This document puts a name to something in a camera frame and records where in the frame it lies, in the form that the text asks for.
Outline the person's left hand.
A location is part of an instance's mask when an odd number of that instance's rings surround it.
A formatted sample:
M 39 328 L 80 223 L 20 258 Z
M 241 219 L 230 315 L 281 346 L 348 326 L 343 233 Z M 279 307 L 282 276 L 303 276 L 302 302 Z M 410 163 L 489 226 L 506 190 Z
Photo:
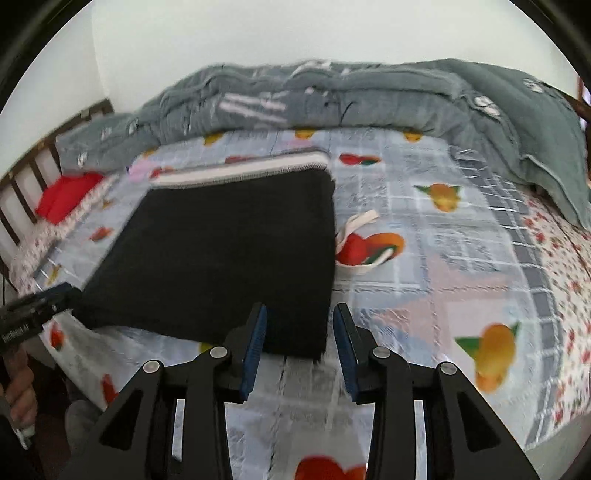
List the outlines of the person's left hand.
M 1 389 L 1 396 L 10 406 L 10 416 L 18 428 L 26 429 L 35 423 L 37 399 L 33 388 L 34 373 L 28 365 L 23 345 L 3 356 L 8 373 L 8 386 Z

